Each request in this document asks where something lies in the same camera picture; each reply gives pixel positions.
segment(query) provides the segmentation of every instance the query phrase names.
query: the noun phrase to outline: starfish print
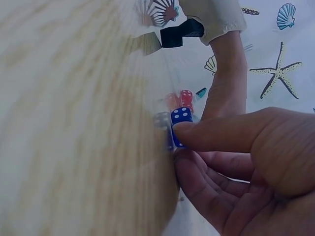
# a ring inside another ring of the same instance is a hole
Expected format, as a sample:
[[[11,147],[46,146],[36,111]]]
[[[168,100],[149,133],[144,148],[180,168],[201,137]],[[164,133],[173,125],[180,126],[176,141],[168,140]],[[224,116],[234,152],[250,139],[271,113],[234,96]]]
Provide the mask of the starfish print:
[[[294,69],[300,67],[302,65],[301,62],[296,62],[291,65],[287,65],[285,67],[281,67],[282,60],[283,60],[283,51],[284,51],[284,43],[281,42],[280,52],[276,64],[276,68],[260,68],[260,69],[250,69],[250,71],[259,73],[259,74],[272,74],[271,79],[267,83],[266,87],[262,91],[260,98],[263,99],[268,92],[270,92],[271,88],[276,84],[277,79],[279,79],[286,89],[292,94],[293,97],[299,99],[293,86],[291,85],[289,79],[286,76],[286,73],[289,71],[293,71]]]

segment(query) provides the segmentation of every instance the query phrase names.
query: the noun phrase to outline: hand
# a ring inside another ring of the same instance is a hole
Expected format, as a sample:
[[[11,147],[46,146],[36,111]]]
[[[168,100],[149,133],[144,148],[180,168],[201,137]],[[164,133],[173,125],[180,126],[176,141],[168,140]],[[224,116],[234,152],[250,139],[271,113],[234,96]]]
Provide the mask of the hand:
[[[313,114],[267,108],[174,130],[189,148],[175,158],[180,186],[221,235],[315,235]]]

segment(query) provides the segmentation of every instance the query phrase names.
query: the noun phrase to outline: fingernail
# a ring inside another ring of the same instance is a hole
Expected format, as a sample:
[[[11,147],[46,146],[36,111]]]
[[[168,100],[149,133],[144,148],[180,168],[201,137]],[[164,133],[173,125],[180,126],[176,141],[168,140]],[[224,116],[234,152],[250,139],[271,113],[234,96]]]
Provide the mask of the fingernail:
[[[195,126],[192,122],[180,122],[173,125],[173,130],[175,131],[187,131]]]

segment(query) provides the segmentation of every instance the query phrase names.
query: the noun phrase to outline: finger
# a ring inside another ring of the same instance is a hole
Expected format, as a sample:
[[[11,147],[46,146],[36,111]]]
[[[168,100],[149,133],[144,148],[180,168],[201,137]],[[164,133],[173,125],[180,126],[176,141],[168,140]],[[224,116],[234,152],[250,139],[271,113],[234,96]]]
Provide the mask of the finger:
[[[186,159],[196,165],[196,167],[201,172],[202,176],[206,180],[207,184],[211,186],[217,193],[219,193],[223,198],[228,200],[231,203],[235,203],[239,200],[238,197],[235,195],[226,192],[220,186],[218,186],[208,175],[208,172],[211,171],[210,168],[206,165],[205,161],[200,157],[200,155],[191,150],[181,150],[180,152],[176,153],[176,160],[177,162],[180,159]]]
[[[254,172],[251,155],[232,152],[199,152],[208,167],[234,179],[250,181]]]
[[[270,127],[278,125],[290,112],[267,108],[245,115],[208,119],[198,124],[180,122],[173,129],[177,138],[195,151],[250,153],[258,136],[265,130],[271,132]]]
[[[220,175],[218,172],[208,168],[207,176],[220,188],[222,191],[227,194],[233,195],[238,199],[243,196],[244,193],[247,193],[250,189],[249,183],[237,182],[231,180],[223,175]]]
[[[205,180],[196,164],[187,158],[177,158],[175,170],[183,192],[197,211],[218,231],[223,232],[224,223],[233,210],[233,204],[224,199]]]

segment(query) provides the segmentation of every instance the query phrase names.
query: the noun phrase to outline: scallop shell print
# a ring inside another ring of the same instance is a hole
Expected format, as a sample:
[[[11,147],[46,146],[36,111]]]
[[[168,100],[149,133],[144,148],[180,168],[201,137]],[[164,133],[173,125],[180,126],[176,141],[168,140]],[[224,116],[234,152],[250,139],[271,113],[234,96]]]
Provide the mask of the scallop shell print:
[[[294,26],[294,21],[295,18],[294,13],[296,11],[296,8],[293,4],[287,3],[283,5],[278,12],[278,17],[277,17],[277,25],[280,30],[283,30],[287,27],[292,27]]]
[[[169,21],[176,21],[179,16],[179,7],[175,6],[175,0],[153,0],[155,5],[154,24],[164,27]]]
[[[205,69],[210,70],[212,75],[215,75],[217,71],[217,60],[215,56],[212,56],[207,60]]]

